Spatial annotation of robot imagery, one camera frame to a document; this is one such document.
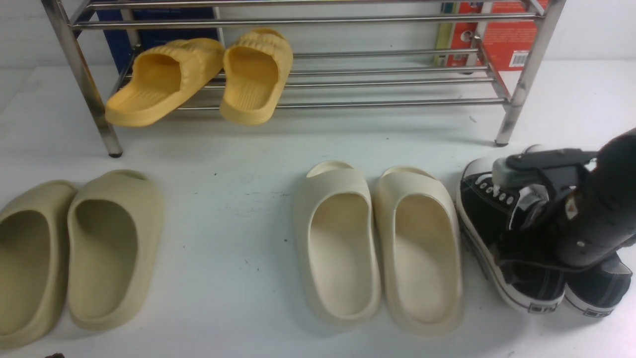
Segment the beige slide sandal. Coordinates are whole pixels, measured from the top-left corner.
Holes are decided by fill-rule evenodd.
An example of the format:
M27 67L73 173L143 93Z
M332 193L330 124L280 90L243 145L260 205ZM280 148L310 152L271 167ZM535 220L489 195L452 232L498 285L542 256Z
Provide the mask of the beige slide sandal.
M389 311L404 330L439 336L462 319L459 224L444 185L411 167L387 170L373 198Z
M66 213L73 184L48 182L0 212L0 349L29 344L50 331L66 297Z
M102 331L134 317L146 299L163 227L163 197L142 173L117 170L89 182L68 216L69 310Z
M342 327L371 318L381 287L363 174L344 162L318 164L301 181L293 214L309 307Z

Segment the shoe rack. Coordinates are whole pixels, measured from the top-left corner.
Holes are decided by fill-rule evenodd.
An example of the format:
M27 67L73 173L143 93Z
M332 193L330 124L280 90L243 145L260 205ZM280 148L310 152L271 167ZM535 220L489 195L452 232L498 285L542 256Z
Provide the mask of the shoe rack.
M361 57L399 57L399 56L433 56L433 55L469 55L467 66L453 68L438 68L421 65L417 68L376 68L376 69L333 69L333 70L292 70L290 77L317 78L334 76L342 79L345 76L369 76L382 75L436 75L443 73L483 73L481 77L465 78L429 78L409 80L365 80L332 82L293 82L286 85L287 89L333 89L333 88L360 88L360 87L402 87L414 85L467 85L470 83L490 83L494 89L491 98L453 98L453 99L423 99L419 101L338 101L327 103L279 103L278 110L294 109L333 109L333 108L399 108L399 107L429 107L429 106L503 106L506 114L502 120L501 128L495 139L497 146L508 144L516 122L523 110L526 98L539 66L543 61L546 49L557 26L566 0L551 0L547 8L543 8L537 0L490 0L492 2L519 2L525 8L522 13L473 13L473 14L437 14L417 16L377 16L377 17L321 17L321 18L259 18L259 19L231 19L231 20L134 20L132 10L136 9L160 9L160 8L205 8L213 7L215 14L218 9L228 6L283 6L283 5L338 5L338 4L370 4L370 3L442 3L460 2L459 0L120 0L93 2L84 0L80 7L69 17L65 11L62 0L41 0L46 14L53 26L53 30L60 42L60 46L69 62L71 71L81 89L86 105L95 121L104 141L108 154L111 157L121 157L123 149L119 144L113 127L104 118L104 102L101 99L95 82L90 73L86 60L82 54L78 37L83 31L94 30L126 30L130 43L133 46L132 56L125 71L122 72L113 89L115 93L126 84L130 78L130 68L135 56L144 49L141 48L137 30L146 29L201 29L216 28L222 34L224 28L236 27L282 27L286 25L372 25L395 23L457 23L476 22L478 29L474 35L472 48L466 50L403 50L403 51L376 51L376 52L316 52L294 54L294 60L300 59L327 59L327 58L361 58ZM119 10L122 21L91 21L97 10ZM490 61L488 52L483 46L482 38L489 22L520 22L533 21L538 33L535 43L527 58L525 68L521 73L516 88L509 91L502 81L497 68ZM204 89L223 88L223 73ZM209 106L182 106L179 111L213 111L218 110L217 104Z

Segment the sneaker tongue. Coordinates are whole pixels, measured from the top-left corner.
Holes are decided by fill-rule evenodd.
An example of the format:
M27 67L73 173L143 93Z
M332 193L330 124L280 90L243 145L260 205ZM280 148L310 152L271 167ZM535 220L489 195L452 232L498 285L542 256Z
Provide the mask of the sneaker tongue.
M519 196L517 205L510 218L508 227L510 231L521 231L532 225L543 212L543 208L547 203L547 200L540 193L530 187L520 190Z

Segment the barcode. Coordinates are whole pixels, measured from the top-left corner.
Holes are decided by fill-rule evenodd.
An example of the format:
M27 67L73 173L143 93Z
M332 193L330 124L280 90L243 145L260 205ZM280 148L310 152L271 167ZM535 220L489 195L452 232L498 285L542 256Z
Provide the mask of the barcode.
M528 59L530 52L515 52L513 53L513 59L510 60L509 67L524 67L525 60Z

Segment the slide sandal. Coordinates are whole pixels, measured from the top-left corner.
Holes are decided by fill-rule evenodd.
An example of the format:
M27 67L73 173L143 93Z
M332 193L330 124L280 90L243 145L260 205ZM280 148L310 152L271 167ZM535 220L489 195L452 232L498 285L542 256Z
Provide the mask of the slide sandal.
M375 191L387 303L404 330L440 336L462 319L459 224L441 182L410 167L388 169Z
M68 216L69 311L102 331L132 319L146 299L163 226L163 197L145 175L106 173L86 184Z
M77 193L48 182L0 212L0 349L27 345L50 331L66 298L66 213Z
M223 118L245 125L267 122L276 109L293 60L287 39L274 30L255 29L239 37L223 56Z
M132 79L106 103L106 120L145 127L194 96L223 67L223 45L208 38L178 39L141 53Z
M294 196L294 229L309 307L325 322L350 327L380 305L371 194L344 162L318 164Z

